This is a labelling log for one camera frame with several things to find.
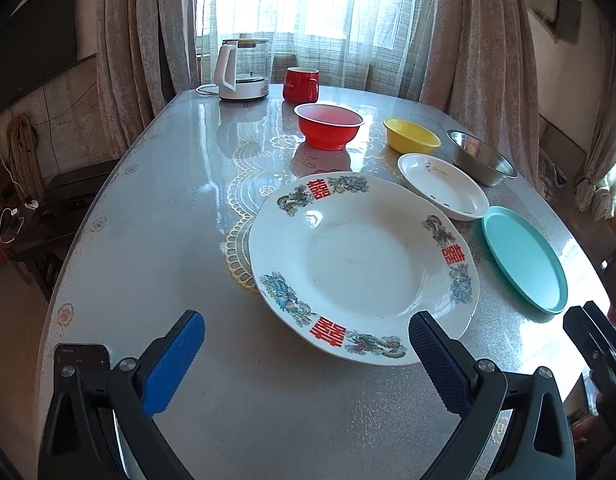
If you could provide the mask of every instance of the dark blue gripper pad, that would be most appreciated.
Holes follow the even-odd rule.
[[[204,342],[205,332],[204,318],[195,312],[144,379],[142,406],[150,418],[168,407]]]
[[[470,412],[470,383],[466,376],[421,315],[410,318],[408,335],[446,409],[464,418]]]

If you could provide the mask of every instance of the kettle handle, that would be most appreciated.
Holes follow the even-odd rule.
[[[214,83],[219,88],[225,88],[230,92],[235,91],[236,87],[236,63],[234,56],[236,55],[237,45],[235,44],[223,44],[219,49],[219,56],[217,56],[217,66],[214,69]]]

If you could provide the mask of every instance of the plate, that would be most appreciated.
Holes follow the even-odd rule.
[[[562,264],[546,239],[522,216],[493,206],[482,219],[483,235],[510,283],[539,310],[559,314],[568,300]]]
[[[369,175],[314,174],[276,190],[248,247],[272,311],[321,350],[353,361],[416,363],[412,314],[430,311],[459,338],[479,298],[468,245],[450,220]]]
[[[453,220],[477,220],[488,212],[488,197],[462,170],[430,155],[409,153],[397,162],[408,188]]]

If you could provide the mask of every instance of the teal plate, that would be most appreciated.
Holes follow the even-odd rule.
[[[483,235],[510,283],[539,310],[559,314],[568,301],[562,264],[539,231],[523,217],[492,206],[482,218]]]

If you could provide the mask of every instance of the chinese character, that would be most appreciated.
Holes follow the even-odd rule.
[[[319,200],[320,198],[330,195],[330,190],[326,185],[326,181],[322,178],[311,180],[308,184],[306,184],[306,186],[308,186],[310,192],[312,192],[312,196],[315,200]]]
[[[441,253],[444,255],[444,260],[448,265],[458,264],[466,259],[462,253],[462,248],[457,244],[441,249]]]
[[[323,339],[326,343],[332,346],[341,346],[344,342],[346,329],[342,326],[334,324],[331,320],[325,317],[320,317],[317,323],[310,329],[310,333],[317,339]]]

